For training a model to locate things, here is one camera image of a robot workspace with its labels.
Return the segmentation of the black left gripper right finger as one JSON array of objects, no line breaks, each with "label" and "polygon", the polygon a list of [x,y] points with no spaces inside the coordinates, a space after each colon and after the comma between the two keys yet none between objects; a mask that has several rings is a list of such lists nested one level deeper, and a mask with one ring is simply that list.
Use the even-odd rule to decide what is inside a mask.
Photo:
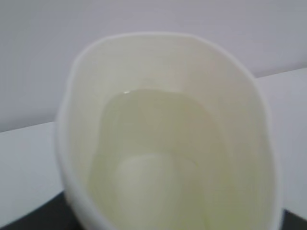
[{"label": "black left gripper right finger", "polygon": [[307,220],[285,209],[281,230],[307,230]]}]

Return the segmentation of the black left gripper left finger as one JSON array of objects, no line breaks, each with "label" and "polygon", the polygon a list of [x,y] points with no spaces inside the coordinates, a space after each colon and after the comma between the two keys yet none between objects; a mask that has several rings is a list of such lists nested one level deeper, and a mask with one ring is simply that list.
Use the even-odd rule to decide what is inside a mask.
[{"label": "black left gripper left finger", "polygon": [[2,227],[2,230],[80,230],[72,209],[68,206],[63,192],[53,199]]}]

